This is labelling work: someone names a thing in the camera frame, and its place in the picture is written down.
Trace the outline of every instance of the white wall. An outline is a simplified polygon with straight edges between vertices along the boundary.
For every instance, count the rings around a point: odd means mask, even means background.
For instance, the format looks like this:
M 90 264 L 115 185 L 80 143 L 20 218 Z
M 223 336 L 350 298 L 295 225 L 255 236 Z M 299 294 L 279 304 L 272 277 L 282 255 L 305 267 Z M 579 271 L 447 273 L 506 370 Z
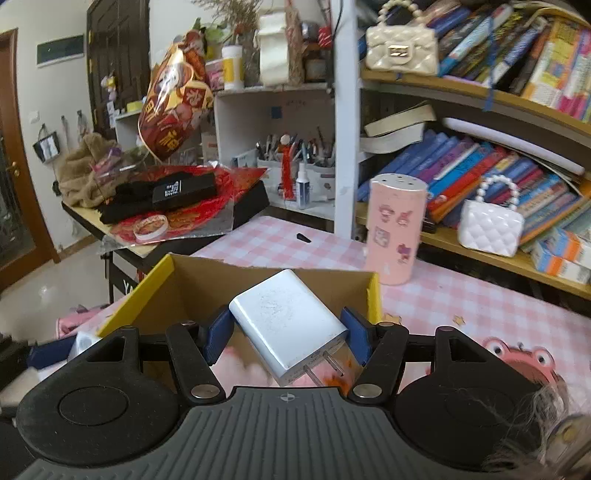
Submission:
M 324 24 L 316 0 L 294 0 L 293 4 L 302 20 Z M 280 8 L 283 5 L 283 0 L 264 0 L 261 8 Z M 190 0 L 150 0 L 150 65 L 154 66 L 164 58 L 173 38 L 184 35 L 197 17 L 201 17 L 202 24 L 213 21 L 211 11 L 198 7 Z
M 71 148 L 77 147 L 78 110 L 82 110 L 92 127 L 86 58 L 38 69 L 37 44 L 84 34 L 89 5 L 90 0 L 8 0 L 0 5 L 0 32 L 18 28 L 17 89 L 25 153 L 43 218 L 58 249 L 69 247 L 87 233 L 73 233 L 70 216 L 62 210 L 61 200 L 51 190 L 55 179 L 52 166 L 39 161 L 33 143 L 44 122 L 50 132 L 57 131 L 64 147 L 61 116 L 65 115 L 70 126 Z M 32 111 L 39 111 L 41 119 L 31 125 L 28 115 Z

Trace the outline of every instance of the red packaging bag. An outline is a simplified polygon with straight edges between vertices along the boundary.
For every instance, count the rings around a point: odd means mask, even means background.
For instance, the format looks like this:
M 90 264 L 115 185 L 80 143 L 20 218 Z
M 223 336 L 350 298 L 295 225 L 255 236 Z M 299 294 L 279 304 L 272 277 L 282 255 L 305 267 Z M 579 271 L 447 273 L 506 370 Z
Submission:
M 178 150 L 213 106 L 203 60 L 203 34 L 190 30 L 174 43 L 152 83 L 138 129 L 146 147 L 161 161 Z

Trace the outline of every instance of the cream quilted handbag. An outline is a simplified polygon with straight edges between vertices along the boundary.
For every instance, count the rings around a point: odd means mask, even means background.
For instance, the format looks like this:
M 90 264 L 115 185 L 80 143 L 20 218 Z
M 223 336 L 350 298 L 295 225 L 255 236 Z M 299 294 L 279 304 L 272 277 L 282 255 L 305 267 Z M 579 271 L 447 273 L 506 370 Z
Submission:
M 407 7 L 418 25 L 386 25 L 388 11 L 396 5 Z M 378 25 L 366 33 L 368 54 L 365 64 L 372 70 L 409 72 L 419 75 L 437 75 L 439 53 L 437 38 L 427 28 L 423 12 L 411 0 L 389 0 L 379 11 Z
M 488 187 L 496 182 L 506 183 L 511 189 L 511 205 L 484 203 Z M 493 175 L 480 184 L 476 200 L 467 200 L 462 208 L 457 228 L 459 242 L 466 248 L 491 254 L 513 257 L 523 232 L 524 218 L 516 212 L 519 204 L 517 185 L 503 175 Z

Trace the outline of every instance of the gray rubber grip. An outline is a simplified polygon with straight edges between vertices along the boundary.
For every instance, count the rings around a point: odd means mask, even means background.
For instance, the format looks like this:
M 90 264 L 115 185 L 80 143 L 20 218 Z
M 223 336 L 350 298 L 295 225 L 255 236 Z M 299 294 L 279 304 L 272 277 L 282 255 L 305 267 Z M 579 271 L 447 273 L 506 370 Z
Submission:
M 492 480 L 440 465 L 407 445 L 386 412 L 336 388 L 237 388 L 195 407 L 143 457 L 81 469 L 37 460 L 18 480 Z

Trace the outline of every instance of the brown fur fabric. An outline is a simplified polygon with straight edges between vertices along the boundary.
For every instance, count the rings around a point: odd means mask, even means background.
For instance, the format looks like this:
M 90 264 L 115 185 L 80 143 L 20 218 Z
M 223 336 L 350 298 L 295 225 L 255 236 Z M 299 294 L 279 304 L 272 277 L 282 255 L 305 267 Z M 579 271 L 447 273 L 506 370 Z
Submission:
M 126 176 L 117 176 L 99 187 L 90 168 L 115 143 L 114 140 L 105 140 L 97 133 L 88 134 L 82 139 L 78 150 L 57 160 L 57 181 L 65 204 L 94 208 L 115 194 L 115 187 L 123 183 Z

